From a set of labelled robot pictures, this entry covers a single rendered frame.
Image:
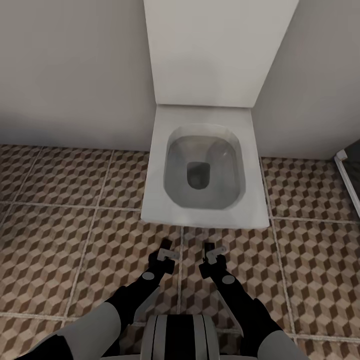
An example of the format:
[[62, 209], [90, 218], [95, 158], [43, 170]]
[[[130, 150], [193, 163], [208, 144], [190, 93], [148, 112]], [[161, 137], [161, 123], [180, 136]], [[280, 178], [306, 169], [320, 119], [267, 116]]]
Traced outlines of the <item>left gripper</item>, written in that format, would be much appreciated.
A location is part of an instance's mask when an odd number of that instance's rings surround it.
[[162, 270], [162, 277], [164, 276], [165, 273], [172, 275], [174, 272], [175, 261], [169, 258], [166, 258], [164, 261], [157, 260], [158, 257], [157, 253], [158, 251], [149, 254], [148, 267], [149, 268], [151, 268], [152, 266], [160, 267]]

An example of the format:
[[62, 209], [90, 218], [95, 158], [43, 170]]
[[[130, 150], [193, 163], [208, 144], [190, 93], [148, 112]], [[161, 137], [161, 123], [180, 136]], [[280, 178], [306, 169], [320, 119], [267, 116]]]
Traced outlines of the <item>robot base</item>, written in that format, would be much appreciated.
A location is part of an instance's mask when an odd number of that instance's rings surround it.
[[[120, 345], [118, 338], [99, 360], [140, 360], [140, 353], [120, 355]], [[249, 341], [246, 342], [242, 336], [240, 356], [220, 353], [220, 360], [258, 360], [258, 358], [254, 354]]]

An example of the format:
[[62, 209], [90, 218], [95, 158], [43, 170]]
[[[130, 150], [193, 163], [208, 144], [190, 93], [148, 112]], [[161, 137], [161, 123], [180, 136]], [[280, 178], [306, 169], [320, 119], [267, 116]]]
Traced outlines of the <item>robot trunk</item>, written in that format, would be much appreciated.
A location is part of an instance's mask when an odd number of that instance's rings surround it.
[[151, 314], [140, 360], [220, 360], [216, 327], [201, 314]]

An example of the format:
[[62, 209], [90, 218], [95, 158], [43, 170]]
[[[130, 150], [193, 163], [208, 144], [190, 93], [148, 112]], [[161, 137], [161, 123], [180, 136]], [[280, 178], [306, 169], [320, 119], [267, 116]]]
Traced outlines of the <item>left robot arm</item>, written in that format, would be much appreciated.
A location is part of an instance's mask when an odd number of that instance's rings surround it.
[[148, 269], [136, 282], [121, 286], [106, 302], [51, 333], [28, 354], [14, 360], [99, 360], [128, 325], [157, 299], [164, 274], [172, 275], [178, 252], [164, 248], [149, 254]]

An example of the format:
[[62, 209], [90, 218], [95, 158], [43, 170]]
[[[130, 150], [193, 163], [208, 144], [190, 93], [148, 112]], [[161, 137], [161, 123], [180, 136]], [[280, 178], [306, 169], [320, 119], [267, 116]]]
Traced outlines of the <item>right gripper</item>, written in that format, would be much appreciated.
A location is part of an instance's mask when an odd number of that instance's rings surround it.
[[213, 280], [213, 275], [216, 270], [227, 269], [226, 260], [224, 256], [220, 255], [219, 257], [216, 257], [216, 260], [217, 263], [214, 263], [212, 265], [210, 265], [210, 263], [205, 261], [204, 263], [198, 266], [203, 279], [211, 277], [211, 279]]

